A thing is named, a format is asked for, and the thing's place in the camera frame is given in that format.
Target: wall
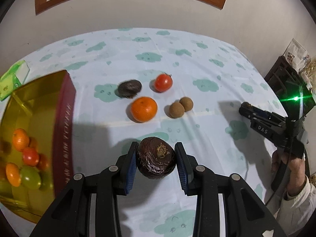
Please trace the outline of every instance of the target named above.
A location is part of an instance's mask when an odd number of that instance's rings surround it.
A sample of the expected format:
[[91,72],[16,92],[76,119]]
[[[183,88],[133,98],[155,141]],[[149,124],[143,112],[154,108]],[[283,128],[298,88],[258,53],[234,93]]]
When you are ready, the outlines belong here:
[[[0,74],[44,45],[121,27],[195,32],[235,45],[265,76],[292,38],[316,54],[316,25],[300,0],[226,0],[223,10],[196,0],[71,0],[35,16],[34,0],[16,0],[0,23]],[[313,131],[310,112],[306,127]],[[310,138],[311,170],[316,140]]]

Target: open gift box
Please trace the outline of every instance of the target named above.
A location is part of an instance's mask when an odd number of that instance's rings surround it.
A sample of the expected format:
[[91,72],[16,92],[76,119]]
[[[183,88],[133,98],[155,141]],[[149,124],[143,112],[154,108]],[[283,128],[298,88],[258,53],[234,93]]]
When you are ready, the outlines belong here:
[[[75,87],[66,70],[43,76],[12,92],[0,125],[0,202],[13,213],[37,223],[73,175],[71,153]],[[12,186],[6,164],[23,167],[22,153],[12,142],[15,129],[24,129],[30,147],[40,154],[41,186],[30,190]]]

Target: dark brown round fruit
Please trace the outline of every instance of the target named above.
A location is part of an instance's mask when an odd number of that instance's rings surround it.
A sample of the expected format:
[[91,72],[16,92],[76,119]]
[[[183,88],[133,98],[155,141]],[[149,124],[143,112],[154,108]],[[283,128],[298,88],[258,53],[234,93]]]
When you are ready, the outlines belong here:
[[190,111],[193,108],[193,101],[189,97],[182,97],[179,103],[182,104],[185,112]]
[[141,141],[136,152],[138,170],[149,179],[160,179],[170,174],[176,166],[173,148],[158,137]]
[[118,86],[118,94],[125,98],[134,98],[142,89],[142,84],[138,80],[130,80],[120,83]]
[[173,118],[180,118],[184,114],[184,107],[179,102],[174,102],[169,107],[169,113]]

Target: mangosteen stem scar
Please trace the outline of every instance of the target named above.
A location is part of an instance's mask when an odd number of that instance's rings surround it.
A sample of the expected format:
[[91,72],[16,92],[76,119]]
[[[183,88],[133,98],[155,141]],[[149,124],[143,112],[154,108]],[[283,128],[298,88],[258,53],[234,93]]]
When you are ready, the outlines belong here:
[[160,145],[157,147],[157,157],[164,158],[167,154],[167,148],[162,143],[160,143]]

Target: wrist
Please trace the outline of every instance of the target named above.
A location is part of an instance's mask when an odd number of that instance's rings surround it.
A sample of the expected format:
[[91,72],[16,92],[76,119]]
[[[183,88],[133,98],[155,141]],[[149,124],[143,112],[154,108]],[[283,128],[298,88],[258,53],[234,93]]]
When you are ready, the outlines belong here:
[[305,175],[291,175],[290,182],[287,185],[288,195],[291,197],[299,195],[306,185],[306,176]]

